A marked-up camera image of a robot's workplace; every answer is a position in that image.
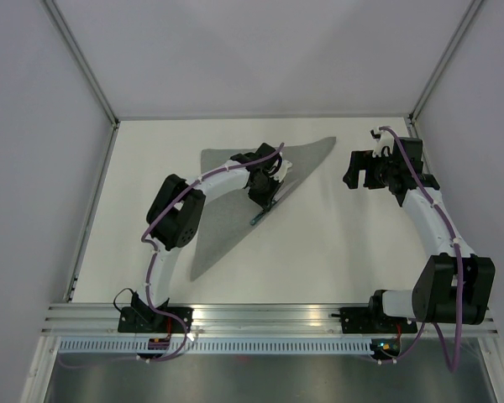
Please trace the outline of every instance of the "white wall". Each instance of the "white wall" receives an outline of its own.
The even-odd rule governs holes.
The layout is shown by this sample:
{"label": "white wall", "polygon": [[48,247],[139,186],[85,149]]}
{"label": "white wall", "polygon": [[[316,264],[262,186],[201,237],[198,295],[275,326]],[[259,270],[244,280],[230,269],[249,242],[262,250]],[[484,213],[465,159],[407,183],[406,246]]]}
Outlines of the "white wall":
{"label": "white wall", "polygon": [[504,0],[489,0],[425,107],[420,129],[459,230],[496,264],[504,338]]}
{"label": "white wall", "polygon": [[0,403],[63,295],[110,125],[37,0],[0,0]]}
{"label": "white wall", "polygon": [[410,112],[470,0],[57,0],[116,114]]}

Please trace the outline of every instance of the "slotted metal strip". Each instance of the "slotted metal strip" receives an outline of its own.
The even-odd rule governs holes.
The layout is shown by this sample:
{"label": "slotted metal strip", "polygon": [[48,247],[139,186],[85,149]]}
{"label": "slotted metal strip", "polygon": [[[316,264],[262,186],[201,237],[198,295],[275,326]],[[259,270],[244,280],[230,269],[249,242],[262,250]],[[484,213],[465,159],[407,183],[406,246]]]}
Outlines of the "slotted metal strip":
{"label": "slotted metal strip", "polygon": [[[176,351],[181,338],[174,337],[167,353]],[[204,338],[187,341],[187,353],[198,354],[371,354],[370,338]],[[156,353],[149,338],[68,337],[60,342],[60,353]]]}

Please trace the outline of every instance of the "black cable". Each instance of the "black cable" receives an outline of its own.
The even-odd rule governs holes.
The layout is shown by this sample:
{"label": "black cable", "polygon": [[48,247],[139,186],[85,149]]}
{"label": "black cable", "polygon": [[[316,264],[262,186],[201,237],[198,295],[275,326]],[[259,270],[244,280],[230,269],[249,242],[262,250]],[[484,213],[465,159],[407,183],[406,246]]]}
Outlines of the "black cable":
{"label": "black cable", "polygon": [[121,293],[124,292],[125,290],[129,290],[131,295],[134,295],[134,291],[130,288],[123,288],[115,297],[114,297],[114,301],[112,302],[112,305],[114,305],[114,308],[116,308],[118,310],[119,313],[122,313],[121,312],[121,309],[119,309],[118,305],[116,305],[116,300],[118,299],[119,296],[121,296]]}

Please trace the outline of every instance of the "white table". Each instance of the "white table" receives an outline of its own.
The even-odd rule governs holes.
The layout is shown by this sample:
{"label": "white table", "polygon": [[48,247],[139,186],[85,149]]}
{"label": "white table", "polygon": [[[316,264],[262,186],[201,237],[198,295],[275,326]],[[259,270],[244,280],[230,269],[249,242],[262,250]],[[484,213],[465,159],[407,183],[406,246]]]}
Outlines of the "white table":
{"label": "white table", "polygon": [[328,136],[338,141],[327,159],[193,282],[196,239],[184,248],[171,301],[350,303],[367,302],[381,288],[412,288],[427,260],[412,222],[388,190],[350,191],[342,182],[351,151],[373,148],[369,131],[380,125],[407,136],[402,118],[122,122],[73,301],[110,302],[124,287],[143,282],[151,256],[139,241],[145,215],[169,174],[200,174],[203,149],[255,149],[264,141],[307,144]]}

